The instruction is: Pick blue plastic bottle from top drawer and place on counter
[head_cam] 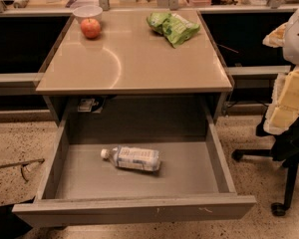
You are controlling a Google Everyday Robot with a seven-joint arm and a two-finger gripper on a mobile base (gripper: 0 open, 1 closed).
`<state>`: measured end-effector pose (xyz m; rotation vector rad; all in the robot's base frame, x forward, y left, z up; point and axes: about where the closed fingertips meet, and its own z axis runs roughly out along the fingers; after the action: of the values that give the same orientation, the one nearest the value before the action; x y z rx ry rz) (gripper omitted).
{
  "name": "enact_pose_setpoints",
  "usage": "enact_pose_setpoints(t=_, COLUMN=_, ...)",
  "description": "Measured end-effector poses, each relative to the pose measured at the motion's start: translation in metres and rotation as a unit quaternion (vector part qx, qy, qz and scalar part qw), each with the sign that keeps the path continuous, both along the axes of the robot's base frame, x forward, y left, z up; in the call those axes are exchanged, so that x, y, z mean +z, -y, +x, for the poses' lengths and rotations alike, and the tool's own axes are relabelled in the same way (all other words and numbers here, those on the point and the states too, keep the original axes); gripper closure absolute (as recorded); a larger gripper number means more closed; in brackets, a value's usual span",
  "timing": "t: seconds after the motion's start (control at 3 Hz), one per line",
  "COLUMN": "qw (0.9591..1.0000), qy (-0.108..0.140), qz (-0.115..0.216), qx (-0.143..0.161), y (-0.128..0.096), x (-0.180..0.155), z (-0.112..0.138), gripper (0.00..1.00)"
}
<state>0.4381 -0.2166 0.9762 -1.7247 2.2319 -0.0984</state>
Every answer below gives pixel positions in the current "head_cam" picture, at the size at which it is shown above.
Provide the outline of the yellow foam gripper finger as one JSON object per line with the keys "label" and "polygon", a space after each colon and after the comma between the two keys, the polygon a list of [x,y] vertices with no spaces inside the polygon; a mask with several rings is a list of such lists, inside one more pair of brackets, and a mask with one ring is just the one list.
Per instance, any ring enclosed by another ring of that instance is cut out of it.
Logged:
{"label": "yellow foam gripper finger", "polygon": [[265,36],[262,44],[271,48],[279,48],[284,46],[284,33],[286,29],[286,23],[283,23],[271,33]]}
{"label": "yellow foam gripper finger", "polygon": [[288,130],[299,118],[299,66],[285,74],[279,74],[274,82],[272,103],[265,115],[263,129],[279,135]]}

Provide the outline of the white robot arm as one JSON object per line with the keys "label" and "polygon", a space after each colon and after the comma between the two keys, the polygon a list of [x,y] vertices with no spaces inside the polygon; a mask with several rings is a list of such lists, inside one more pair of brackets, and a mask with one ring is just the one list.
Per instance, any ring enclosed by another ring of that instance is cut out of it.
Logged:
{"label": "white robot arm", "polygon": [[299,118],[299,8],[262,41],[265,46],[283,51],[283,58],[295,68],[287,75],[279,74],[274,83],[272,103],[265,114],[263,129],[281,134]]}

